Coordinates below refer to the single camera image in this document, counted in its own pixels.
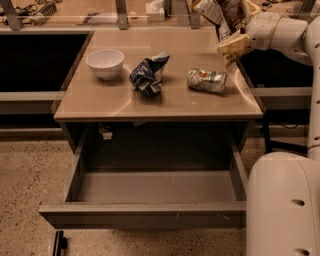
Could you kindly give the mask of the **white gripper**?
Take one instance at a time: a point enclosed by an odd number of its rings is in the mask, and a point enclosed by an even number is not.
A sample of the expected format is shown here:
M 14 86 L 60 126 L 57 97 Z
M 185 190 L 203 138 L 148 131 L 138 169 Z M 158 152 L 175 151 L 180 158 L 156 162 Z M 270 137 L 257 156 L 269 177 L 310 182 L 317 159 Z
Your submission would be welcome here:
M 251 0 L 244 0 L 254 16 L 248 26 L 247 34 L 235 33 L 228 39 L 220 42 L 217 52 L 223 57 L 225 66 L 229 66 L 253 49 L 275 50 L 275 32 L 281 19 L 278 13 L 261 12 L 261 8 Z

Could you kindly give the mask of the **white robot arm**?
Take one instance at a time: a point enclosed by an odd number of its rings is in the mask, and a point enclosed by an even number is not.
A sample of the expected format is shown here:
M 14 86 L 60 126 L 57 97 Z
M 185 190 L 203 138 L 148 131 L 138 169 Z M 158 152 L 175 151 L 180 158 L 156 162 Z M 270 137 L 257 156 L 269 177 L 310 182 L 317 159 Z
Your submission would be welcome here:
M 307 155 L 268 153 L 253 165 L 247 185 L 246 256 L 320 256 L 320 14 L 310 21 L 252 11 L 240 0 L 246 33 L 220 43 L 230 60 L 248 47 L 276 50 L 313 67 Z

